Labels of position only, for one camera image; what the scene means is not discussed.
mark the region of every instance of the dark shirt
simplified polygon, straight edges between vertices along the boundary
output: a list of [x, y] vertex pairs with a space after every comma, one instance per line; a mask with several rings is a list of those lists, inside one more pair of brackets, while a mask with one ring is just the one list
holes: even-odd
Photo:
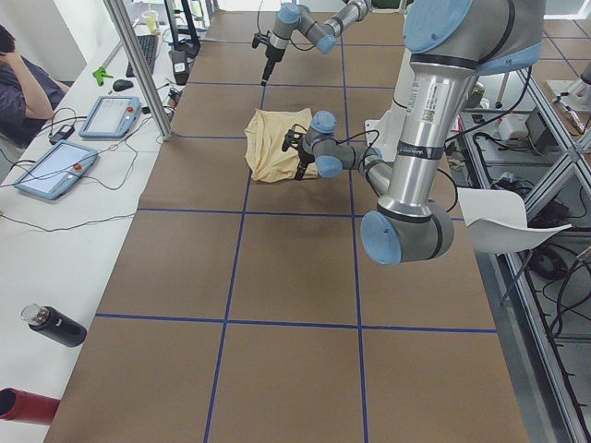
[[[64, 98], [64, 92], [49, 78], [40, 67], [25, 59], [25, 64], [31, 74], [37, 79], [52, 108]], [[25, 147], [31, 143], [45, 120], [27, 118], [25, 115], [25, 97], [22, 93], [17, 76], [9, 65], [0, 66], [0, 132], [13, 140], [19, 146]]]

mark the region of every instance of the white chair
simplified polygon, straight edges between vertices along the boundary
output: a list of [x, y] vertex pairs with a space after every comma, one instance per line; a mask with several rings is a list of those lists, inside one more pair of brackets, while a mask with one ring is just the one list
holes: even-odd
[[458, 198], [476, 251], [489, 254], [528, 251], [501, 302], [525, 271], [534, 249], [555, 233], [571, 227], [571, 224], [564, 224], [556, 228], [528, 228], [524, 201], [511, 191], [459, 188]]

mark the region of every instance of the yellow cloth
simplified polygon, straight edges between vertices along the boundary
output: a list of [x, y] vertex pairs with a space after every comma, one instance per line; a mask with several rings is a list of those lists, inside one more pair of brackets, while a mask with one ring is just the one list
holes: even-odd
[[[245, 129], [247, 135], [248, 166], [252, 170], [253, 180], [262, 182], [278, 182], [296, 176], [299, 158], [297, 151], [289, 149], [281, 151], [285, 133], [295, 124], [309, 127], [312, 112], [309, 108], [297, 113], [277, 113], [255, 110], [255, 115]], [[304, 178], [316, 178], [316, 164], [308, 166]]]

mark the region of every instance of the keyboard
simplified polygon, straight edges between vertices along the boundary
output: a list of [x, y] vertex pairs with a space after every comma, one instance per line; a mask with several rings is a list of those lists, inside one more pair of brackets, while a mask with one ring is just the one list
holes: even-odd
[[[158, 36], [154, 34], [148, 35], [137, 35], [139, 48], [144, 53], [144, 57], [146, 57], [146, 63], [148, 63], [148, 68], [150, 69], [150, 73], [154, 73], [154, 65], [156, 63], [156, 53], [158, 49]], [[133, 67], [130, 63], [127, 64], [127, 71], [126, 77], [135, 77], [136, 75], [133, 72]]]

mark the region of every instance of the black water bottle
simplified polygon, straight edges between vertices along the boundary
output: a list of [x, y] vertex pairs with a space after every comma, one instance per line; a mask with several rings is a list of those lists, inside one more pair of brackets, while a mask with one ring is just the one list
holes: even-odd
[[29, 323], [32, 330], [70, 348], [78, 346], [86, 338], [86, 328], [51, 306], [28, 305], [20, 317]]

